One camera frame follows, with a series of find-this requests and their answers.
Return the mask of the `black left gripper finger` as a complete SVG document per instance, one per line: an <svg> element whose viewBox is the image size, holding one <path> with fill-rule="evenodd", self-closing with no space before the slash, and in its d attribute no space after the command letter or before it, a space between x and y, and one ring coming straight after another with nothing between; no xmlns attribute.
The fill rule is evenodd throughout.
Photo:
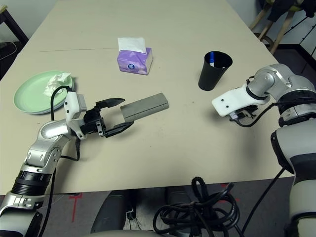
<svg viewBox="0 0 316 237"><path fill-rule="evenodd" d="M115 136L117 134L120 134L123 131L127 130L128 128L130 128L133 124L134 124L133 121L117 124L112 129L106 130L104 136L106 138L109 138L109 137Z"/></svg>
<svg viewBox="0 0 316 237"><path fill-rule="evenodd" d="M102 108L110 108L119 105L120 103L123 103L125 99L123 98L109 98L102 101L96 102L96 107L99 109Z"/></svg>

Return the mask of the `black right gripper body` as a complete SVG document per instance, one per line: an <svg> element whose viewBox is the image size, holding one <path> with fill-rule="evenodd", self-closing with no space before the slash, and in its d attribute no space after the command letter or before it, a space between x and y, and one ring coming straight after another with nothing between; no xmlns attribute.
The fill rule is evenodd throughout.
<svg viewBox="0 0 316 237"><path fill-rule="evenodd" d="M256 114L254 114L254 112L257 110L258 110L258 106L250 105L250 106L247 106L245 108L241 108L239 110L231 112L229 114L230 121L240 120L240 119L244 119L244 118L254 119L257 116Z"/></svg>

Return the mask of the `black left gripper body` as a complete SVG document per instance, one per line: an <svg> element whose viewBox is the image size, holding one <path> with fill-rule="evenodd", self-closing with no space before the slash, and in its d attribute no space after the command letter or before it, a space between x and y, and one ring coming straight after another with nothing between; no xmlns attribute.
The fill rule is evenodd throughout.
<svg viewBox="0 0 316 237"><path fill-rule="evenodd" d="M84 135L97 133L99 136L105 136L106 127L100 111L101 109L94 107L85 113L83 117L84 124L80 126Z"/></svg>

